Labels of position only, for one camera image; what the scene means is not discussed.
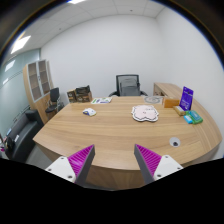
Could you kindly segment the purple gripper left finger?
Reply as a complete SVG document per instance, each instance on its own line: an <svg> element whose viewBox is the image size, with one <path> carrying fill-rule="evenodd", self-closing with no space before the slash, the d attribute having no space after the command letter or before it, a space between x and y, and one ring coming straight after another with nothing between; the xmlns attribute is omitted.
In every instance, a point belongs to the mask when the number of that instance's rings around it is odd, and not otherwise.
<svg viewBox="0 0 224 224"><path fill-rule="evenodd" d="M94 156L95 146L90 145L69 157L60 156L46 168L46 171L79 186L83 186Z"/></svg>

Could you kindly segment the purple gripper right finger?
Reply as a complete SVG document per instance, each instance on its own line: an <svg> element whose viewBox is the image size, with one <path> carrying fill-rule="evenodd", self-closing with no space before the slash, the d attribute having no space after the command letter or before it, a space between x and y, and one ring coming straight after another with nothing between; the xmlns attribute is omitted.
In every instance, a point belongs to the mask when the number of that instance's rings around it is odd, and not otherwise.
<svg viewBox="0 0 224 224"><path fill-rule="evenodd" d="M160 156L138 144L134 146L134 155L145 184L152 183L182 169L182 166L171 156Z"/></svg>

